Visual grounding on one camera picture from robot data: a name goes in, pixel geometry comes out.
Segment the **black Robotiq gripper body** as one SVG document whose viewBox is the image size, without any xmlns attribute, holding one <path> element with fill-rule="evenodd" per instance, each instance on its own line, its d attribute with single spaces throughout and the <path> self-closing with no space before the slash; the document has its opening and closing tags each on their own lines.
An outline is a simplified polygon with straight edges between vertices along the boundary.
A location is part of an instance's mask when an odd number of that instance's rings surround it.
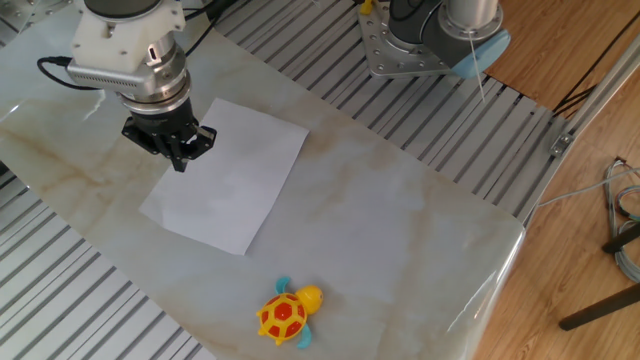
<svg viewBox="0 0 640 360">
<path fill-rule="evenodd" d="M 131 113 L 127 121 L 129 138 L 158 138 L 186 142 L 196 134 L 199 122 L 189 99 L 169 112 L 156 115 Z"/>
</svg>

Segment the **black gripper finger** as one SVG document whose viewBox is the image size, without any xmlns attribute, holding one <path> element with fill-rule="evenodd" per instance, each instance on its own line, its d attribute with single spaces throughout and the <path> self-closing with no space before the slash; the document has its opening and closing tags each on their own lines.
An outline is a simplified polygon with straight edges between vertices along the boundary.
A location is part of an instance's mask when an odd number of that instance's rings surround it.
<svg viewBox="0 0 640 360">
<path fill-rule="evenodd" d="M 179 142 L 161 135 L 150 135 L 137 127 L 124 127 L 122 134 L 152 155 L 162 155 L 171 161 L 176 172 L 183 173 L 187 164 Z"/>
<path fill-rule="evenodd" d="M 182 153 L 187 159 L 196 159 L 211 150 L 216 140 L 217 131 L 207 126 L 197 126 L 195 134 L 183 144 Z"/>
</svg>

